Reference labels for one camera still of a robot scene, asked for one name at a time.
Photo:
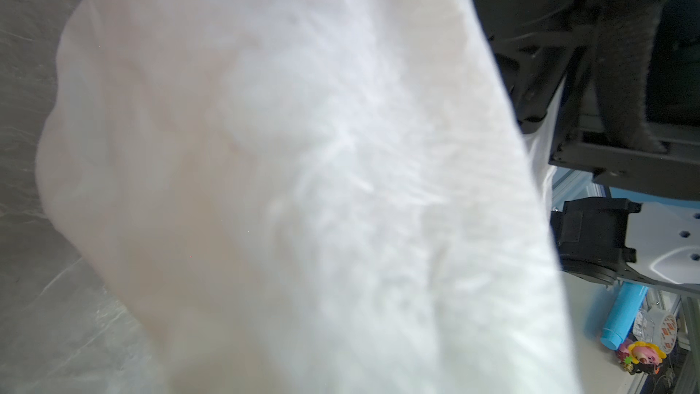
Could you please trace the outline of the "white plastic bag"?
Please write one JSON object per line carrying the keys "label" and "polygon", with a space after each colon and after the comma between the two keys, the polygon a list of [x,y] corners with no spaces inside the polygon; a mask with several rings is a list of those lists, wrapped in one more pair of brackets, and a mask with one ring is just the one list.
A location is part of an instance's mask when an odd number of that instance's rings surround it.
{"label": "white plastic bag", "polygon": [[174,393],[577,393],[471,0],[82,0],[47,218]]}

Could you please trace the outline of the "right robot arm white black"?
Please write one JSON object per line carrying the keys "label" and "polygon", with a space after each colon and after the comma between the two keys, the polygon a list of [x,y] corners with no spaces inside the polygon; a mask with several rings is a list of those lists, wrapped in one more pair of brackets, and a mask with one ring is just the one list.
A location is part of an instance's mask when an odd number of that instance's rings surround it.
{"label": "right robot arm white black", "polygon": [[524,134],[596,184],[699,198],[699,0],[473,0]]}

